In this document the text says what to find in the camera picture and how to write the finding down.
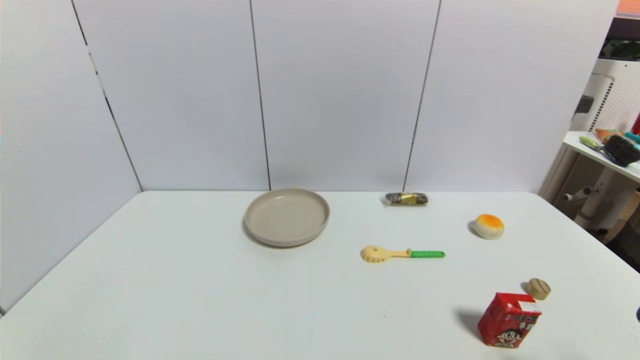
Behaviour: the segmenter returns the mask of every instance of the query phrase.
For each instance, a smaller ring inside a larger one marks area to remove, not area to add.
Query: handle
[[[613,165],[617,165],[619,167],[627,167],[626,165],[622,165],[618,160],[616,160],[616,158],[614,158],[613,155],[611,155],[611,153],[607,151],[607,149],[605,149],[604,147],[602,147],[600,151],[602,152],[605,158],[607,158],[609,161],[613,163]]]
[[[444,258],[442,251],[412,251],[411,249],[408,251],[411,252],[412,258]]]

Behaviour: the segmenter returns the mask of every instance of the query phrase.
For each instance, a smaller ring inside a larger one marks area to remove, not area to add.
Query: toy cookie
[[[504,233],[504,224],[499,217],[489,214],[480,215],[473,222],[472,227],[478,235],[485,239],[494,240],[500,238]]]
[[[534,277],[533,279],[529,280],[529,283],[525,287],[525,290],[527,290],[527,293],[537,300],[545,300],[551,292],[551,287],[549,287],[546,282]]]

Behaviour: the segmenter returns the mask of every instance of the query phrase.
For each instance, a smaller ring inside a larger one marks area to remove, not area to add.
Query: brush
[[[622,136],[613,135],[604,146],[588,136],[580,136],[579,139],[581,143],[601,152],[609,161],[619,167],[627,167],[640,160],[640,150]]]

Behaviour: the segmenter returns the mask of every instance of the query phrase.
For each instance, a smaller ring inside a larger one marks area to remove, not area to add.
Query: juice box
[[[496,293],[478,323],[485,344],[517,348],[542,312],[531,295]]]

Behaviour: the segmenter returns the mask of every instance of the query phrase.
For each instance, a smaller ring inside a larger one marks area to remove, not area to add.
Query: toy bread
[[[499,217],[489,214],[478,216],[472,224],[473,229],[478,235],[485,239],[494,240],[500,238],[504,233],[504,224]]]

